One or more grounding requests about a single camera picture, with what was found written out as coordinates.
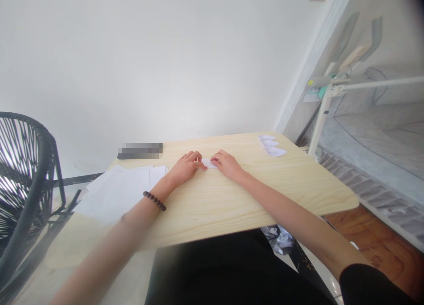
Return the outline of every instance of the person's left hand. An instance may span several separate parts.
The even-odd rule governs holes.
[[[193,178],[196,169],[200,168],[206,170],[208,168],[201,161],[202,155],[198,151],[190,151],[184,154],[165,176],[175,187],[178,187]]]

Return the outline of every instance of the white wall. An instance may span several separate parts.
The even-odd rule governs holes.
[[[1,110],[49,129],[64,177],[122,142],[270,130],[329,5],[0,0]]]

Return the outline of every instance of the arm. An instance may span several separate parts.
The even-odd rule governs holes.
[[[199,152],[184,154],[153,187],[151,193],[165,203],[178,186],[194,176],[197,168],[207,169],[201,160]],[[159,211],[159,207],[149,198],[140,200],[125,214],[125,221],[119,221],[82,261],[50,305],[100,303],[122,268],[137,251]]]
[[[337,280],[351,264],[370,265],[340,233],[285,195],[255,179],[230,154],[220,150],[211,162],[258,200],[278,224],[302,242]]]

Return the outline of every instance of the chair backrest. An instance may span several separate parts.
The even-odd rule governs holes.
[[[0,289],[50,218],[56,151],[42,124],[0,112]]]

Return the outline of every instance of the black sleeve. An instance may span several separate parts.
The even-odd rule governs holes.
[[[365,264],[345,268],[340,275],[340,288],[346,305],[418,304],[382,272]]]

